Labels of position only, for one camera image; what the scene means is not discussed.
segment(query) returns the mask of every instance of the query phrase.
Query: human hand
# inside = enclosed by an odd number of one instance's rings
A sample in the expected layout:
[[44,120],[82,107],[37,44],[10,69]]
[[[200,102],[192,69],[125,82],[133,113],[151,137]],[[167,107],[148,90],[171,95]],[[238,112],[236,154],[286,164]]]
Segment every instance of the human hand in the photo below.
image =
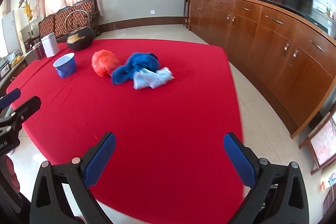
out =
[[16,193],[19,193],[20,192],[20,184],[19,184],[19,181],[17,180],[17,176],[16,176],[16,173],[14,171],[14,164],[12,162],[12,160],[6,155],[6,168],[8,170],[8,173],[9,173],[9,178],[10,178],[10,182],[13,186],[13,190],[16,192]]

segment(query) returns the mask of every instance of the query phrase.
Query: dark blue towel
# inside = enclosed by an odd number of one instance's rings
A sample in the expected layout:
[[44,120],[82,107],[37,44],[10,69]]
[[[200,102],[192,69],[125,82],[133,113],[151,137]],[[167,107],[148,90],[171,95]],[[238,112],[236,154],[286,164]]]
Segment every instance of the dark blue towel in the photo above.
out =
[[158,58],[152,53],[135,52],[126,61],[126,64],[119,66],[112,73],[112,82],[115,85],[122,84],[133,79],[133,74],[142,68],[150,71],[159,69]]

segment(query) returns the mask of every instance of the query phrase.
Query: wooden sofa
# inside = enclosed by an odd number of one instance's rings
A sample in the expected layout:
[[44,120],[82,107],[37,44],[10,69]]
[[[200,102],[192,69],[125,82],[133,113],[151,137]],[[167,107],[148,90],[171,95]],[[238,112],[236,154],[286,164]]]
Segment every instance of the wooden sofa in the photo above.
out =
[[[100,35],[98,32],[100,14],[97,8],[96,0],[83,0],[77,2],[72,7],[65,7],[55,14],[49,15],[39,22],[39,37],[40,39],[46,35],[54,32],[57,43],[66,42],[68,38],[68,31],[65,26],[65,19],[68,14],[75,10],[85,10],[90,16],[90,26]],[[83,12],[73,13],[68,19],[68,29],[72,30],[76,27],[87,25],[87,16]]]

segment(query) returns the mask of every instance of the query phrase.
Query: blue bowl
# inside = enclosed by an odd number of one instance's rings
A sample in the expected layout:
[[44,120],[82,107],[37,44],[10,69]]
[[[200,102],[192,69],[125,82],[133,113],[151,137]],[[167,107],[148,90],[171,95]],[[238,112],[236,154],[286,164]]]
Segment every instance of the blue bowl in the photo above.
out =
[[57,59],[53,66],[56,69],[59,77],[66,78],[73,74],[76,69],[76,62],[74,58],[75,54],[73,52],[68,53]]

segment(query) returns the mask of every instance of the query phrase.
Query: silver screw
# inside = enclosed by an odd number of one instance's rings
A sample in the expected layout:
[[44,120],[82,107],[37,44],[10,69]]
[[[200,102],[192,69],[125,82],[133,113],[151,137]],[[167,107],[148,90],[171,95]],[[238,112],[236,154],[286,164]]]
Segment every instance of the silver screw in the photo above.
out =
[[268,160],[266,158],[261,158],[259,160],[259,162],[262,164],[262,165],[268,165]]
[[48,165],[49,165],[49,162],[48,162],[48,161],[44,161],[44,162],[41,164],[41,166],[42,166],[43,168],[46,168]]
[[78,157],[75,157],[75,158],[73,158],[73,159],[71,160],[71,162],[72,162],[73,164],[78,164],[78,163],[81,162],[81,159],[78,158]]
[[291,166],[295,169],[299,167],[299,165],[295,161],[292,161]]

